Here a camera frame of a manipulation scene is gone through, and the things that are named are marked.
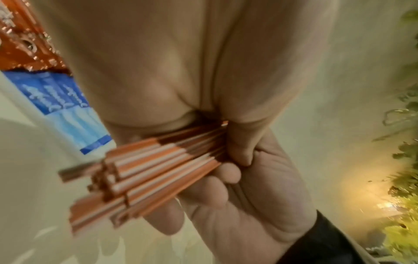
finger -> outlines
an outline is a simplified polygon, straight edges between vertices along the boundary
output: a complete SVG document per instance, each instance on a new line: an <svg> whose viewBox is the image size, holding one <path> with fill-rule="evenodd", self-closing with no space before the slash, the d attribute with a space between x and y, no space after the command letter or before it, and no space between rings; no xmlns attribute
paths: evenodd
<svg viewBox="0 0 418 264"><path fill-rule="evenodd" d="M230 157L239 165L249 166L253 160L254 147L264 135L270 122L235 123L227 127L227 148Z"/></svg>
<svg viewBox="0 0 418 264"><path fill-rule="evenodd" d="M228 201L228 191L220 179L206 176L181 192L180 197L191 204L222 208Z"/></svg>
<svg viewBox="0 0 418 264"><path fill-rule="evenodd" d="M161 233L173 235L183 226L184 212L180 204L175 199L171 199L144 216L144 219Z"/></svg>
<svg viewBox="0 0 418 264"><path fill-rule="evenodd" d="M241 170L232 162L225 162L217 167L211 175L220 179L223 183L236 184L241 179Z"/></svg>

hand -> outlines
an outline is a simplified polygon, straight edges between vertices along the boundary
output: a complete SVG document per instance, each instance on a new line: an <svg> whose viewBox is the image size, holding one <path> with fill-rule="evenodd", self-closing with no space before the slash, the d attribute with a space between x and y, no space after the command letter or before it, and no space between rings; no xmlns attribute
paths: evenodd
<svg viewBox="0 0 418 264"><path fill-rule="evenodd" d="M219 179L239 182L225 186ZM225 264L276 263L317 218L303 180L270 130L257 144L250 167L223 164L185 190L180 201ZM170 224L170 219L159 221Z"/></svg>
<svg viewBox="0 0 418 264"><path fill-rule="evenodd" d="M316 72L338 1L32 0L119 144L229 120L228 151L250 165L278 113Z"/></svg>

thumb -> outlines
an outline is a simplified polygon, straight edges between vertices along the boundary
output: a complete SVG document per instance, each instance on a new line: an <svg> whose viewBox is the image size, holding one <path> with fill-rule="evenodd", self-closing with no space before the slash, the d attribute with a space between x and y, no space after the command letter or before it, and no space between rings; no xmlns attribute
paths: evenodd
<svg viewBox="0 0 418 264"><path fill-rule="evenodd" d="M263 137L271 120L251 123L228 122L226 129L229 156L241 166L249 166L253 161L253 151Z"/></svg>

palm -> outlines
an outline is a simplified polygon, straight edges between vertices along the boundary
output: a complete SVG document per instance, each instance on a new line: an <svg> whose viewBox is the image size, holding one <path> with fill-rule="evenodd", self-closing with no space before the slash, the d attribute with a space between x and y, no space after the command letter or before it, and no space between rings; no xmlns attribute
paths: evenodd
<svg viewBox="0 0 418 264"><path fill-rule="evenodd" d="M205 243L225 263L274 263L316 219L297 170L271 132L228 193L229 201L219 210L182 203Z"/></svg>

blue package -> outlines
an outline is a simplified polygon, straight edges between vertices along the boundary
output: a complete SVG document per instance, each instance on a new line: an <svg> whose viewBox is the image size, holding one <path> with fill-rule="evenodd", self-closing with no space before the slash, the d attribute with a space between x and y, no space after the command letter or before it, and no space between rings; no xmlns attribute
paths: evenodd
<svg viewBox="0 0 418 264"><path fill-rule="evenodd" d="M56 81L54 74L3 72L18 90L45 116L48 123L71 142L82 154L104 146L111 141L103 124L90 116L93 111L82 93L63 89ZM72 78L67 80L68 86L77 87Z"/></svg>

